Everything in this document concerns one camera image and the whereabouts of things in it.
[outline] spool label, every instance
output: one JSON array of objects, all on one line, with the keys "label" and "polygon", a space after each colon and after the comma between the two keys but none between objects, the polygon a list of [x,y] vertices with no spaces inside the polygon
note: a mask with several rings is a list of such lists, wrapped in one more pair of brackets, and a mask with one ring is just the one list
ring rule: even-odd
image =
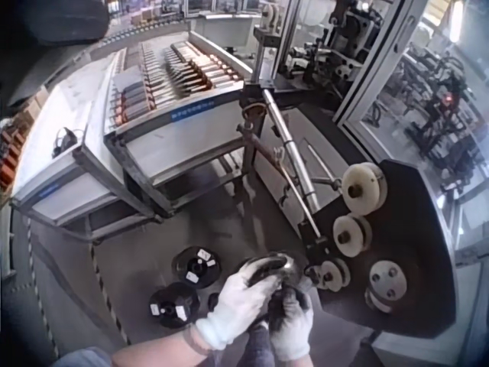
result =
[{"label": "spool label", "polygon": [[188,271],[186,273],[186,277],[185,277],[187,280],[191,281],[192,283],[197,283],[199,281],[199,277],[197,275],[195,275],[194,273],[192,273],[191,271]]},{"label": "spool label", "polygon": [[197,256],[199,256],[200,258],[203,258],[204,261],[208,261],[210,258],[211,258],[211,254],[209,254],[206,250],[204,250],[203,248],[201,248],[199,250],[199,252],[197,253]]},{"label": "spool label", "polygon": [[185,313],[185,308],[183,306],[176,306],[175,307],[176,315],[182,320],[186,321],[186,313]]},{"label": "spool label", "polygon": [[157,304],[150,304],[150,308],[153,316],[160,316],[160,309]]}]

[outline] concrete floor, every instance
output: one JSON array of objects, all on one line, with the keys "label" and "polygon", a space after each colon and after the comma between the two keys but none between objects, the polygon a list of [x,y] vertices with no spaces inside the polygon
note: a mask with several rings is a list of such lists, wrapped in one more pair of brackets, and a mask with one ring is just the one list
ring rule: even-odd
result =
[{"label": "concrete floor", "polygon": [[[233,198],[230,192],[230,187],[214,190],[161,225],[132,229],[96,247],[107,294],[133,343],[173,332],[149,316],[148,300],[156,289],[176,280],[170,264],[185,247],[204,246],[222,259],[219,281],[199,292],[201,314],[207,311],[208,294],[218,291],[244,258],[270,250],[287,250],[301,256],[301,241],[259,180],[249,177],[246,191],[240,197]],[[40,318],[33,288],[9,293],[9,289],[22,282],[31,282],[26,222],[17,213],[14,215],[13,260],[18,274],[4,286],[3,311],[33,355],[42,365],[49,365],[53,361],[53,347]],[[124,340],[99,290],[88,244],[35,222],[31,228],[40,298],[60,354],[87,346],[98,346],[108,353],[123,347]],[[315,365],[324,365],[324,361],[338,367],[350,365],[360,341],[371,330],[323,312],[316,291],[311,295],[315,320],[310,341]],[[222,365],[236,364],[246,340],[242,336],[226,350]]]}]

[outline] white glove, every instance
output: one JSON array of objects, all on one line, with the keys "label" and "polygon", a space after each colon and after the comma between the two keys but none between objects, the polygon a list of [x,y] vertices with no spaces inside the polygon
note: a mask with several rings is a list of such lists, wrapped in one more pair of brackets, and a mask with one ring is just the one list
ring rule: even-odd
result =
[{"label": "white glove", "polygon": [[274,346],[277,358],[286,362],[309,354],[309,334],[313,328],[313,306],[308,294],[301,293],[304,296],[303,309],[296,298],[296,290],[286,287],[282,292],[284,293],[282,303],[285,317],[270,313],[270,341]]},{"label": "white glove", "polygon": [[205,319],[196,321],[200,335],[213,349],[223,350],[246,331],[265,300],[277,289],[280,283],[277,275],[248,287],[251,276],[269,261],[269,258],[262,258],[243,265],[225,282],[215,309]]}]

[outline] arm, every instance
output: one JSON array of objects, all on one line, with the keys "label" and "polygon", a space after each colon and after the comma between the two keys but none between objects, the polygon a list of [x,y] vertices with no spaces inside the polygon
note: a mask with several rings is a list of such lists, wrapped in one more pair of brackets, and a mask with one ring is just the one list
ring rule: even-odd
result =
[{"label": "arm", "polygon": [[285,362],[284,367],[313,367],[313,361],[310,355],[306,355],[302,358],[296,359],[295,361]]},{"label": "arm", "polygon": [[129,346],[112,357],[114,367],[190,367],[198,365],[213,350],[223,350],[258,316],[265,300],[278,287],[271,275],[249,287],[251,276],[270,261],[248,262],[225,282],[217,306],[195,325],[166,338]]},{"label": "arm", "polygon": [[[198,346],[197,348],[192,348],[186,341],[189,337]],[[112,357],[112,365],[114,367],[192,366],[198,365],[206,359],[211,350],[211,346],[192,326],[189,330],[180,331],[166,338],[151,340],[119,350]]]},{"label": "arm", "polygon": [[309,356],[309,334],[313,328],[313,306],[309,295],[284,287],[280,297],[270,301],[268,312],[270,341],[277,358],[286,367],[313,367]]}]

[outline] glass window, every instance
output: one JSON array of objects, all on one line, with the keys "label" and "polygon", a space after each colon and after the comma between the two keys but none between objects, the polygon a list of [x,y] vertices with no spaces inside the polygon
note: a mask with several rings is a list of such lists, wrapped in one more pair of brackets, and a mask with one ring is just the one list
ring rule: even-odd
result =
[{"label": "glass window", "polygon": [[189,13],[198,13],[199,11],[211,11],[212,0],[189,0]]},{"label": "glass window", "polygon": [[265,3],[260,2],[260,0],[244,0],[243,4],[243,8],[246,11],[261,11],[265,6]]},{"label": "glass window", "polygon": [[429,2],[360,124],[424,171],[461,248],[489,236],[489,2],[444,3]]},{"label": "glass window", "polygon": [[241,9],[241,0],[217,0],[216,11],[234,13]]}]

